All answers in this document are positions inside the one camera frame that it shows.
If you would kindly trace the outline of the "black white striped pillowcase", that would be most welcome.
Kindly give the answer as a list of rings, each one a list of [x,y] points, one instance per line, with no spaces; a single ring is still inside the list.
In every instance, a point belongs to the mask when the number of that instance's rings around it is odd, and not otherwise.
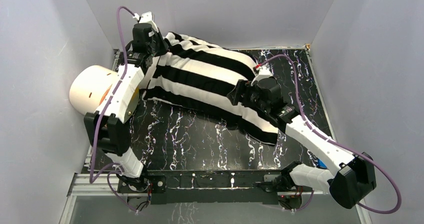
[[[154,72],[144,100],[201,111],[234,124],[251,138],[276,145],[279,130],[259,111],[232,105],[227,98],[239,80],[252,81],[256,59],[247,53],[223,48],[188,35],[169,32],[168,51],[154,58]]]

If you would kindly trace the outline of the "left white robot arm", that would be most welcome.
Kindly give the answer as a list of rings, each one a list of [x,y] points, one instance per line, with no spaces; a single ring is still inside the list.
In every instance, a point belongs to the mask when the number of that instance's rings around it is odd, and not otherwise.
[[[100,150],[118,168],[118,177],[143,192],[149,187],[144,175],[144,164],[131,148],[126,122],[139,104],[140,90],[148,84],[156,70],[159,57],[168,50],[161,32],[154,21],[139,22],[132,29],[132,52],[136,60],[129,63],[127,51],[123,52],[124,64],[120,66],[117,80],[96,110],[84,116],[84,124],[93,151]]]

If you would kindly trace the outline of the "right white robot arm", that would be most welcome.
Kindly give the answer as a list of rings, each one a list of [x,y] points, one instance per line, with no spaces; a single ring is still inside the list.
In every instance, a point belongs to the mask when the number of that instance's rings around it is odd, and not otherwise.
[[[232,105],[241,104],[265,116],[265,119],[286,136],[305,146],[326,169],[301,163],[290,164],[282,171],[282,186],[288,191],[300,185],[329,193],[342,207],[351,209],[376,188],[375,167],[363,152],[354,154],[332,144],[294,105],[287,103],[281,87],[273,77],[259,81],[238,80],[227,94]]]

